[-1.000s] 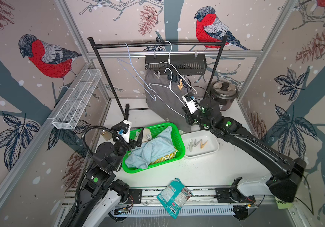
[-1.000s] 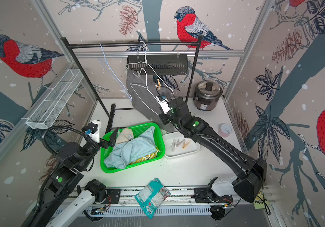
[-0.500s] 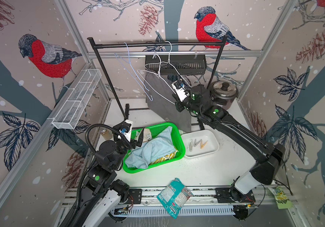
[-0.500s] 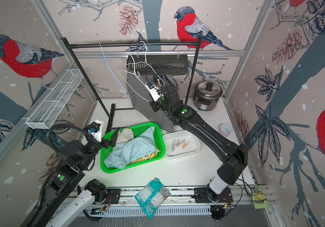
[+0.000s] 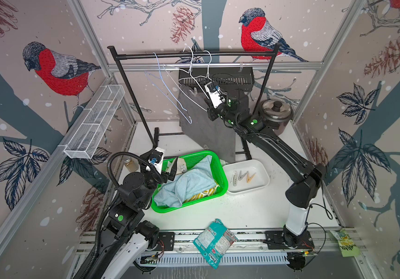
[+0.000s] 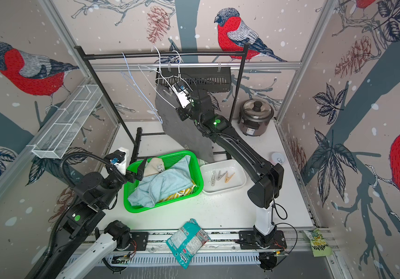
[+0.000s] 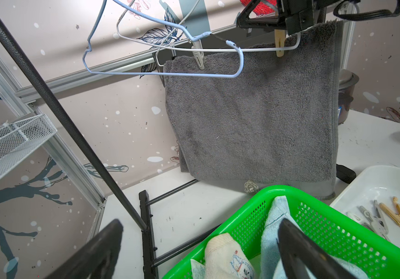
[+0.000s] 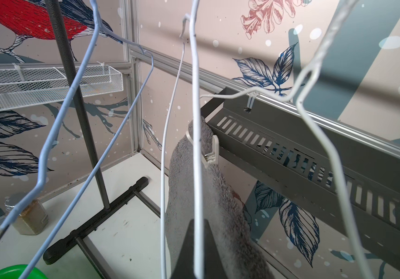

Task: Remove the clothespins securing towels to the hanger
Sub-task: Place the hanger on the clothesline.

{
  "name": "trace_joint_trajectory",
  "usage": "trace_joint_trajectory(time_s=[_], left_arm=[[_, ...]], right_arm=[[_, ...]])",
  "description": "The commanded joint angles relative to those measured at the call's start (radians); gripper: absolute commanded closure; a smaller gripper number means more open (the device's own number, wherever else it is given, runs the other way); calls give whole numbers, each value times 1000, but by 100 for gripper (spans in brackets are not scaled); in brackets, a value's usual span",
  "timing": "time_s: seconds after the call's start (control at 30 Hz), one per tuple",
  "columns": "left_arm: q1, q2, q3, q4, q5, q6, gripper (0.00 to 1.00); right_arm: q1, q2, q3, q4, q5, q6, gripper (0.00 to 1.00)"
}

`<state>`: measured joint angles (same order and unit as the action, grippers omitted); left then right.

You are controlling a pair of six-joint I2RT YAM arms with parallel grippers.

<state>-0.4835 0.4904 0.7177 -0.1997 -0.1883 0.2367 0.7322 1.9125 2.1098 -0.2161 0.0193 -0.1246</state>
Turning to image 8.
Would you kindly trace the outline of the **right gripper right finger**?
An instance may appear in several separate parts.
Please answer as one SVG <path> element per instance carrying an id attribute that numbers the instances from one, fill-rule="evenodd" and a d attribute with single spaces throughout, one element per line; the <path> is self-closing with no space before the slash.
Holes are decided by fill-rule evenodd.
<path id="1" fill-rule="evenodd" d="M 204 264 L 205 279 L 227 279 L 211 226 L 204 220 Z"/>

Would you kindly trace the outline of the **white wire hanger front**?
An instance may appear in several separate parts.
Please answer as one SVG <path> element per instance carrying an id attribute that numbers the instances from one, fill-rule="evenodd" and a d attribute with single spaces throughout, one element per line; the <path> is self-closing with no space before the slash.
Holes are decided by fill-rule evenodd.
<path id="1" fill-rule="evenodd" d="M 194 170 L 194 276 L 205 277 L 205 233 L 203 216 L 203 181 L 201 153 L 201 107 L 199 96 L 199 57 L 196 42 L 195 24 L 199 1 L 192 1 L 189 19 L 189 38 L 192 54 L 192 108 L 193 108 L 193 170 Z M 166 239 L 165 239 L 165 183 L 161 178 L 160 193 L 160 265 L 161 278 L 167 278 Z"/>

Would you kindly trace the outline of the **light blue wire hanger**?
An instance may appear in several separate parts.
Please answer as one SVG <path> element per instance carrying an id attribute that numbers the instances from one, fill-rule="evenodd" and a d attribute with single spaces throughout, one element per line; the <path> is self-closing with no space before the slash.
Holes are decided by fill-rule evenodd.
<path id="1" fill-rule="evenodd" d="M 69 52 L 58 66 L 69 85 L 75 61 Z M 83 97 L 78 88 L 73 99 L 0 111 L 0 217 L 8 213 L 4 201 L 29 193 L 38 179 L 44 185 L 36 198 L 98 165 L 101 152 L 111 148 L 114 126 L 128 117 L 128 101 L 113 103 L 113 95 Z"/>

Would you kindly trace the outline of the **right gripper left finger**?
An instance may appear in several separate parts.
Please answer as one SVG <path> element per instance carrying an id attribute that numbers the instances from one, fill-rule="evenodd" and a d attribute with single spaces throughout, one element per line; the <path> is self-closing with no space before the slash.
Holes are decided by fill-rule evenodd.
<path id="1" fill-rule="evenodd" d="M 194 220 L 189 222 L 171 279 L 196 279 L 194 274 Z"/>

